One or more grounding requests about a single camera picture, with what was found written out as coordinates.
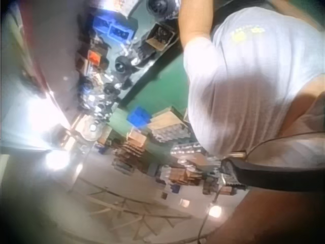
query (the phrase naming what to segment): orange box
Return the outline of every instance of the orange box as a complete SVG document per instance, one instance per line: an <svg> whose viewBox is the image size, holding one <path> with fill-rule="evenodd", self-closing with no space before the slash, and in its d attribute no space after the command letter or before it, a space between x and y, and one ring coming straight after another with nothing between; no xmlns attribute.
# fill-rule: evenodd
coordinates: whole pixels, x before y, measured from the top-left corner
<svg viewBox="0 0 325 244"><path fill-rule="evenodd" d="M91 50L88 51L88 57L87 57L88 60L90 62L92 62L96 66L99 66L100 65L101 57L102 56L99 53L97 53L97 52L94 52L94 51L91 51Z"/></svg>

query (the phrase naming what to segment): blue bin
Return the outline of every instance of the blue bin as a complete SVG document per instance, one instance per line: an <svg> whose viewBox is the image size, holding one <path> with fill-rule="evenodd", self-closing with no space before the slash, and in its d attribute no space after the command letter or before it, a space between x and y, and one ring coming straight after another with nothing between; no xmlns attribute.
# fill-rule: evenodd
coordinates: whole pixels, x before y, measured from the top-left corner
<svg viewBox="0 0 325 244"><path fill-rule="evenodd" d="M151 115L141 107L136 107L126 118L136 128L145 127L150 119Z"/></svg>

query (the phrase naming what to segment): black strap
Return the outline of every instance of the black strap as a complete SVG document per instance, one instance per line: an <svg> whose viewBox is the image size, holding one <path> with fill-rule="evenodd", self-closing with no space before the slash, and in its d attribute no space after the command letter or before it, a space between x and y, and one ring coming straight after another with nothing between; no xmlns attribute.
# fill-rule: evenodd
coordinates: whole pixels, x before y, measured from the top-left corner
<svg viewBox="0 0 325 244"><path fill-rule="evenodd" d="M325 191L325 167L282 168L261 166L238 158L226 158L221 162L222 173L234 176L241 184L279 191Z"/></svg>

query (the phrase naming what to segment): cable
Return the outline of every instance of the cable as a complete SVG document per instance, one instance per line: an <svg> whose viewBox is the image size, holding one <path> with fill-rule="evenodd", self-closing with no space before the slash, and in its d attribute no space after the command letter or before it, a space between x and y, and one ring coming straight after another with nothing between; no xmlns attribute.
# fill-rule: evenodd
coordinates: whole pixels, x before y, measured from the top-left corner
<svg viewBox="0 0 325 244"><path fill-rule="evenodd" d="M223 184L219 184L218 191L217 191L217 193L215 194L215 197L214 197L213 201L211 202L211 204L214 204L214 203L217 202L217 199L218 199L218 197L219 197L219 195L220 195L220 192L221 192L221 188L222 188L222 187L223 187ZM200 239L201 239L201 233L202 233L203 227L204 227L204 225L205 225L205 223L206 223L208 217L209 217L209 211L208 211L207 214L205 215L205 217L204 217L204 219L203 219L203 222L202 222L202 225L201 225L201 227L200 227L199 234L198 234L198 244L201 244L201 242L200 242Z"/></svg>
<svg viewBox="0 0 325 244"><path fill-rule="evenodd" d="M251 151L249 151L249 153L246 155L245 160L247 160L247 159L248 159L248 156L249 156L253 151L255 151L259 146L262 146L262 145L264 145L264 144L267 143L267 142L270 142L270 141L276 141L276 140L281 140L281 139L287 139L287 138L293 138L293 137L296 137L296 136L319 134L319 133L324 133L324 131L306 132L306 133L301 133L301 134L296 134L296 135L291 135L291 136L283 136L283 137L278 137L278 138L273 138L273 139L266 140L266 141L261 142L260 144L256 145L255 147L253 147L253 149L252 149Z"/></svg>
<svg viewBox="0 0 325 244"><path fill-rule="evenodd" d="M280 140L280 139L286 139L286 138L293 138L293 137L302 136L302 135L319 134L319 133L323 133L323 132L307 132L307 133L301 133L301 134L296 134L296 135L291 135L291 136L284 136L284 137L280 137L280 138L274 138L274 139L266 140L266 141L260 143L259 145L255 146L255 147L254 147L254 148L253 148L253 149L252 149L252 150L251 150L251 151L246 155L245 159L247 159L248 156L249 156L253 151L255 151L259 146L261 146L261 145L263 145L263 144L265 144L265 143L267 143L267 142L270 142L270 141L276 141L276 140ZM213 201L211 202L211 204L216 203L216 201L217 201L217 199L218 199L218 197L219 197L219 194L220 194L220 192L221 192L221 188L222 188L222 186L223 186L223 182L222 182L221 184L219 184L218 191L217 191L217 193L216 193L216 195L215 195ZM199 234L198 234L198 244L201 244L201 242L200 242L201 233L202 233L203 227L204 227L204 225L205 225L205 223L206 223L208 217L209 217L209 212L207 212L207 214L205 215L205 217L204 217L204 219L203 219L203 222L202 222L202 225L201 225L201 227L200 227Z"/></svg>

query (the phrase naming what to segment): blue box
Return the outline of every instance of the blue box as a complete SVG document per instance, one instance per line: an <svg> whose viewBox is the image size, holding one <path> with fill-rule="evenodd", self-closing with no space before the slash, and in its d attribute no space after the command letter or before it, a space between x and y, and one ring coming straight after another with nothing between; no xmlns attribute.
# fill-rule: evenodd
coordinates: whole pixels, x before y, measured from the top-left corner
<svg viewBox="0 0 325 244"><path fill-rule="evenodd" d="M150 119L151 114L140 106L136 107L126 118L136 128L145 127L150 122Z"/></svg>
<svg viewBox="0 0 325 244"><path fill-rule="evenodd" d="M135 30L116 19L116 14L107 12L94 17L92 28L99 37L108 37L116 42L126 44L133 39Z"/></svg>

